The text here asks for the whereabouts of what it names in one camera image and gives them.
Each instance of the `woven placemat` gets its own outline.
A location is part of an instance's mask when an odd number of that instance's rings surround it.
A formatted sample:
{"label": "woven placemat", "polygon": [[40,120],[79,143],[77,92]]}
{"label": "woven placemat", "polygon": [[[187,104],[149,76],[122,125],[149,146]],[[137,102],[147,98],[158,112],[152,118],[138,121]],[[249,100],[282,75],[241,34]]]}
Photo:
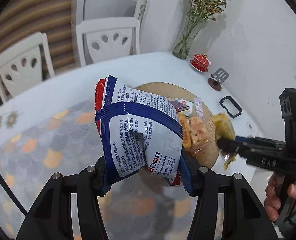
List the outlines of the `woven placemat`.
{"label": "woven placemat", "polygon": [[[197,97],[184,88],[161,82],[144,84],[137,87],[136,89],[157,94],[163,97],[180,98],[192,102],[194,98]],[[213,115],[211,111],[204,103],[202,103],[202,107],[204,114],[204,123],[209,137],[209,145],[203,154],[197,154],[195,155],[195,157],[200,165],[206,166],[207,168],[211,169],[219,156],[219,149],[217,147],[215,139],[216,127],[212,119]]]}

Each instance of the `metal screw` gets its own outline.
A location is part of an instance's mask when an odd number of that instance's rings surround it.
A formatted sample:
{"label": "metal screw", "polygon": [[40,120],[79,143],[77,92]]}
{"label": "metal screw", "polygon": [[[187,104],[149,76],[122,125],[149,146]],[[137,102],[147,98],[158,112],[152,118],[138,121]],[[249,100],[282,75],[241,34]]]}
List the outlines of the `metal screw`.
{"label": "metal screw", "polygon": [[240,173],[235,173],[234,176],[236,179],[242,179],[242,175]]}
{"label": "metal screw", "polygon": [[56,173],[54,173],[54,174],[52,175],[52,178],[53,178],[53,179],[59,179],[60,176],[61,176],[61,174],[60,174],[59,172],[56,172]]}
{"label": "metal screw", "polygon": [[202,172],[202,173],[206,173],[206,172],[208,172],[208,168],[202,166],[202,167],[199,168],[199,171]]}
{"label": "metal screw", "polygon": [[93,171],[95,171],[96,170],[96,167],[95,166],[88,166],[87,167],[87,171],[88,172],[93,172]]}

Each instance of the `biscuit package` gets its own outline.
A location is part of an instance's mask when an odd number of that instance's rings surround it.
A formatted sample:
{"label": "biscuit package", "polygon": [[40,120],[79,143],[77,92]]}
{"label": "biscuit package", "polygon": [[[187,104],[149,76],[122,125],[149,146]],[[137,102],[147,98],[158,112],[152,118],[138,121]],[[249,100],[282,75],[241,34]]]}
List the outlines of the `biscuit package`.
{"label": "biscuit package", "polygon": [[203,122],[200,98],[195,98],[194,108],[189,117],[185,114],[178,114],[183,127],[183,146],[190,156],[204,153],[208,146],[208,135]]}
{"label": "biscuit package", "polygon": [[96,85],[95,111],[109,184],[145,165],[169,184],[180,184],[183,130],[167,98],[129,88],[108,76]]}

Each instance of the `blue and white packaging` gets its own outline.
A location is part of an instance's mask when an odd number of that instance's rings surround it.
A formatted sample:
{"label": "blue and white packaging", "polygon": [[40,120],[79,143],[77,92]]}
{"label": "blue and white packaging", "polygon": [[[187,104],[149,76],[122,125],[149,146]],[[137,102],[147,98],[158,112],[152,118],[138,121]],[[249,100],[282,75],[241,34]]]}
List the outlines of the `blue and white packaging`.
{"label": "blue and white packaging", "polygon": [[96,86],[95,109],[110,184],[146,164],[152,174],[174,182],[183,130],[167,98],[128,88],[108,76]]}

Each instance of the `striped curtain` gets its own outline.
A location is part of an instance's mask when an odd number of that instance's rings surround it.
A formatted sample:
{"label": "striped curtain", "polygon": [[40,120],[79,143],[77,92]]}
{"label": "striped curtain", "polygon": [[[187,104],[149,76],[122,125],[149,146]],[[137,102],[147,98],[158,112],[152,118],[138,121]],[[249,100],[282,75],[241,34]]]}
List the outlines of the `striped curtain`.
{"label": "striped curtain", "polygon": [[[47,34],[54,69],[74,62],[72,0],[11,0],[0,14],[0,53],[37,31]],[[43,74],[48,73],[45,62]]]}

